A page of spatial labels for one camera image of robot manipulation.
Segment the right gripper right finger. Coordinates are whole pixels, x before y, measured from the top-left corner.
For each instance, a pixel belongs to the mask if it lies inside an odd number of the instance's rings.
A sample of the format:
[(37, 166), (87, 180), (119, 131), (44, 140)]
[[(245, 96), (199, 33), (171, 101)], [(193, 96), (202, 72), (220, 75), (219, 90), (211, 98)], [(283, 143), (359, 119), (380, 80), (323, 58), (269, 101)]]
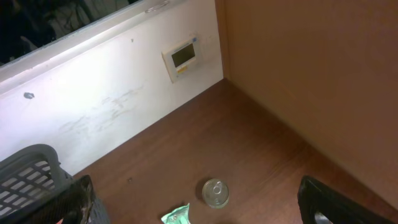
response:
[(305, 175), (302, 177), (297, 194), (302, 222), (351, 223), (351, 224), (393, 224), (319, 180)]

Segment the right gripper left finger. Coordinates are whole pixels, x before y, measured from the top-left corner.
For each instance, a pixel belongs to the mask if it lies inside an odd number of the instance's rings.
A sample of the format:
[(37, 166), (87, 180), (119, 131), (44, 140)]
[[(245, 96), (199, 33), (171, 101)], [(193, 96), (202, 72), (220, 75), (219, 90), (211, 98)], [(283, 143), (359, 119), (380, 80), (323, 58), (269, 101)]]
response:
[(91, 178), (84, 175), (2, 218), (1, 224), (88, 223), (94, 199)]

